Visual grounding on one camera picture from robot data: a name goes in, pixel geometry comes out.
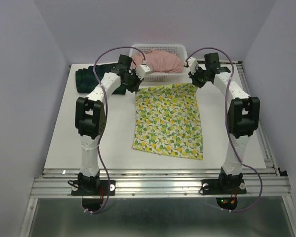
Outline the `lemon print skirt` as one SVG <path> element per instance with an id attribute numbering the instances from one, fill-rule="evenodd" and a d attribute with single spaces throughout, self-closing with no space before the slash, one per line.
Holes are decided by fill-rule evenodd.
<path id="1" fill-rule="evenodd" d="M 203 159 L 197 87 L 178 83 L 136 92 L 133 148 L 158 155 Z"/>

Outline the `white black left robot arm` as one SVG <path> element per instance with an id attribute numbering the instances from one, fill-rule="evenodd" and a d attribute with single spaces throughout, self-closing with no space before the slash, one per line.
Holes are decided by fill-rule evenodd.
<path id="1" fill-rule="evenodd" d="M 99 84 L 87 96 L 77 98 L 75 127 L 80 135 L 82 162 L 77 179 L 68 182 L 73 196 L 99 195 L 103 190 L 98 147 L 106 128 L 108 98 L 121 85 L 130 92 L 138 91 L 144 78 L 152 73 L 146 60 L 132 69 L 133 63 L 132 57 L 120 55 L 116 66 L 104 73 Z"/>

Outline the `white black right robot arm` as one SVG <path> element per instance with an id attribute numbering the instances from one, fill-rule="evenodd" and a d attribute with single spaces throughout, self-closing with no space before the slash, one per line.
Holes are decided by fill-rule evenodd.
<path id="1" fill-rule="evenodd" d="M 193 85 L 202 88 L 211 82 L 224 96 L 225 127 L 229 144 L 218 178 L 202 180 L 200 193 L 245 194 L 243 159 L 248 141 L 259 125 L 260 100 L 250 96 L 233 80 L 235 68 L 221 66 L 217 53 L 206 54 L 204 59 L 204 69 L 191 56 L 186 59 L 185 67 L 189 68 L 188 75 Z"/>

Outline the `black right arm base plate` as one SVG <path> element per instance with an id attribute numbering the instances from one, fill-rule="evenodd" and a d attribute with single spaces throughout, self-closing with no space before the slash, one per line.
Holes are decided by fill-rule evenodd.
<path id="1" fill-rule="evenodd" d="M 222 181 L 204 179 L 199 190 L 201 195 L 216 197 L 218 206 L 223 210 L 234 211 L 238 205 L 238 196 L 247 193 L 244 181 Z"/>

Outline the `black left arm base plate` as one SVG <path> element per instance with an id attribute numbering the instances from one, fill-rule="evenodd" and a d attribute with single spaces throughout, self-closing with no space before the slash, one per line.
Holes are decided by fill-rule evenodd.
<path id="1" fill-rule="evenodd" d="M 71 196 L 82 197 L 81 205 L 85 213 L 99 214 L 104 211 L 108 199 L 115 195 L 115 180 L 100 180 L 91 188 L 83 188 L 77 180 L 67 182 L 71 186 Z"/>

